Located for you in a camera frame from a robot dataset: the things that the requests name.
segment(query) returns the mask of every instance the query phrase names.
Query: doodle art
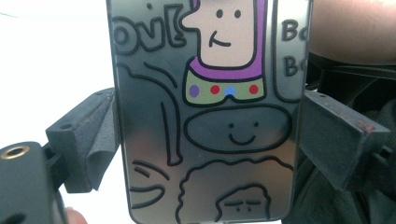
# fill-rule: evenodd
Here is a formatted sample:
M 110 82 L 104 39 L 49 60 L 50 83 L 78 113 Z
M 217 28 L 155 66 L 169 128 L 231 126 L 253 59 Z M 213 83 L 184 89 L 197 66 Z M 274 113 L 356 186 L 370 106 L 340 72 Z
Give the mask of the doodle art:
M 131 218 L 290 209 L 309 0 L 108 0 Z

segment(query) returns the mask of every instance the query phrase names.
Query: red dot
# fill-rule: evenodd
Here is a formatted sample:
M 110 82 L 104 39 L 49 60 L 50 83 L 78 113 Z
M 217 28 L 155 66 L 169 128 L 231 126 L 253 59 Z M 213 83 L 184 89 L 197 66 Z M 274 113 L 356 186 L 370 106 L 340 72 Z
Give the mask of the red dot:
M 218 85 L 214 85 L 210 88 L 210 92 L 213 94 L 218 94 L 220 92 L 220 87 Z
M 257 85 L 251 85 L 248 90 L 251 94 L 256 94 L 257 92 L 259 92 L 259 87 Z

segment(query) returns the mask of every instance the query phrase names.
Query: smiling face drawing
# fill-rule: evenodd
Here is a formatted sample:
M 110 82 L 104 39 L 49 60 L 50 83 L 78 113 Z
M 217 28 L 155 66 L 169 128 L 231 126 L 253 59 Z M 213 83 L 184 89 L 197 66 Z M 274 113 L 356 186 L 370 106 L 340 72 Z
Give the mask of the smiling face drawing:
M 200 59 L 214 67 L 241 67 L 255 52 L 253 0 L 200 0 L 182 21 L 200 31 Z
M 188 118 L 184 134 L 200 149 L 243 154 L 280 146 L 289 137 L 291 126 L 291 114 L 280 106 L 228 106 Z

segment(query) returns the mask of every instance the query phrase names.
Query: phone case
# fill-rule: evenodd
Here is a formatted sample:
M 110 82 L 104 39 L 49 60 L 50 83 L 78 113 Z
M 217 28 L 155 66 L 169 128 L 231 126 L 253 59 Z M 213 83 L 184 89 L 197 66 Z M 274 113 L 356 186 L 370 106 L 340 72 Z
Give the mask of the phone case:
M 136 223 L 290 210 L 309 0 L 108 0 Z

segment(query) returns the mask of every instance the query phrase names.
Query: cartoon character face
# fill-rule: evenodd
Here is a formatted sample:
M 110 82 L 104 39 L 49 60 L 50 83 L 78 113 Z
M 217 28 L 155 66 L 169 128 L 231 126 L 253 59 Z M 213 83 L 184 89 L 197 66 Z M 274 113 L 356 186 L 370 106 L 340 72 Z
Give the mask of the cartoon character face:
M 240 67 L 254 57 L 253 0 L 200 0 L 182 21 L 200 31 L 200 59 L 209 66 Z
M 238 189 L 222 201 L 218 202 L 219 220 L 251 220 L 269 216 L 269 196 L 266 189 L 253 186 L 247 189 Z
M 184 133 L 200 149 L 220 154 L 260 152 L 290 135 L 290 113 L 275 105 L 209 109 L 187 119 Z

